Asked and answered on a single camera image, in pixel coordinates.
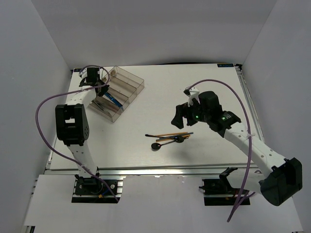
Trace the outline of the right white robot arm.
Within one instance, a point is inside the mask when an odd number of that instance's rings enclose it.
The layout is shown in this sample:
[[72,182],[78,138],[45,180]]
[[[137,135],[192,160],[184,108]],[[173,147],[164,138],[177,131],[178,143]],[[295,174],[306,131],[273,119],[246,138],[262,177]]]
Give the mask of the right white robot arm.
[[191,106],[184,103],[176,106],[171,124],[182,129],[184,119],[188,126],[207,123],[257,165],[261,174],[248,174],[246,190],[261,194],[270,204],[279,206],[302,189],[301,162],[296,158],[285,158],[252,136],[234,113],[223,111],[221,106],[207,108],[198,102]]

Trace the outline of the black spoon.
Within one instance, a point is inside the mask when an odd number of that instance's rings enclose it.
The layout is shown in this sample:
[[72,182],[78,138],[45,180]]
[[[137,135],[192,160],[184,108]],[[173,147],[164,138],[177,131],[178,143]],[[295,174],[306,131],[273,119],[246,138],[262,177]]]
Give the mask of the black spoon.
[[151,144],[151,149],[152,151],[158,151],[161,149],[162,146],[165,146],[165,145],[168,145],[168,144],[171,144],[171,143],[175,143],[175,141],[170,141],[170,142],[166,142],[166,143],[163,143],[163,144],[160,144],[160,143],[152,143]]
[[157,138],[156,142],[161,142],[161,141],[168,141],[168,140],[173,140],[178,143],[182,143],[185,140],[185,137],[181,135],[171,135],[171,136],[155,136],[155,135],[150,135],[150,134],[145,134],[146,137],[152,137],[152,138]]

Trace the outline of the blue knife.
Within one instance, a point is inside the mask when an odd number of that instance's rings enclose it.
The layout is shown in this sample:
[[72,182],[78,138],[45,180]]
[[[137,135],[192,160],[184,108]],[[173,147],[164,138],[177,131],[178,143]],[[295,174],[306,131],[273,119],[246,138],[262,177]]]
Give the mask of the blue knife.
[[108,92],[106,92],[104,95],[106,97],[108,97],[117,107],[119,107],[119,108],[123,107],[123,105],[116,98],[114,98],[111,94],[109,94]]

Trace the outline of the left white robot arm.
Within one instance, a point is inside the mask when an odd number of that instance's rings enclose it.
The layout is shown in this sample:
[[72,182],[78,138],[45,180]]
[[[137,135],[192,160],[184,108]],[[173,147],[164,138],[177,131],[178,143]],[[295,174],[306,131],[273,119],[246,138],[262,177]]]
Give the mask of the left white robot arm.
[[107,70],[100,66],[86,66],[80,69],[80,89],[69,101],[55,108],[57,138],[67,146],[78,166],[77,179],[87,179],[86,188],[93,194],[102,190],[103,182],[94,177],[98,168],[87,144],[89,125],[86,109],[96,97],[103,96],[109,88],[107,83],[110,77],[103,80],[104,72]]

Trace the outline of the black knife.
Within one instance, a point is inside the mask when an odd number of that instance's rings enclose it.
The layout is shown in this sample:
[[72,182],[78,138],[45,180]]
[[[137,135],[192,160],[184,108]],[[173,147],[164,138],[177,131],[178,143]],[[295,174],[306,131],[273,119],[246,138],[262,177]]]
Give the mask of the black knife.
[[108,91],[108,89],[103,89],[103,88],[102,88],[102,89],[100,90],[100,92],[98,93],[98,96],[99,96],[99,97],[104,96],[104,95],[106,94],[107,91]]

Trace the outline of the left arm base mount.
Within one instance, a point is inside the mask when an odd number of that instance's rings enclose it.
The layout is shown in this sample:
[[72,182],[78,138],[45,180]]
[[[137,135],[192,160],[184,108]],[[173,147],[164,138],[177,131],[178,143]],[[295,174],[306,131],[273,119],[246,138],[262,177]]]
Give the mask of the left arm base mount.
[[75,183],[72,193],[72,203],[113,203],[120,200],[121,192],[118,190],[118,180],[104,180],[108,187],[94,177],[83,178],[75,175]]

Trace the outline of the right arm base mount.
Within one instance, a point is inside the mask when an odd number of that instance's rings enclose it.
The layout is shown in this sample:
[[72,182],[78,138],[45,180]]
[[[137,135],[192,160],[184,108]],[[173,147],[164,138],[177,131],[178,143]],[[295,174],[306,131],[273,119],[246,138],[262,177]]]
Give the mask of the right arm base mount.
[[199,186],[199,190],[204,195],[205,206],[233,206],[240,190],[233,188],[227,177],[233,171],[238,170],[237,167],[228,167],[222,172],[216,179],[202,179],[202,185]]

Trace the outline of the pink handled fork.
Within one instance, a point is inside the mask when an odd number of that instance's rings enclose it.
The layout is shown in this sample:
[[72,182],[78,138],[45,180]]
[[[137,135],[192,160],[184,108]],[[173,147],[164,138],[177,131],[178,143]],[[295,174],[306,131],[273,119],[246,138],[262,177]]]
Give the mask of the pink handled fork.
[[119,110],[119,107],[117,107],[116,105],[114,105],[114,104],[104,104],[110,111],[112,111],[112,112],[117,112],[118,110]]

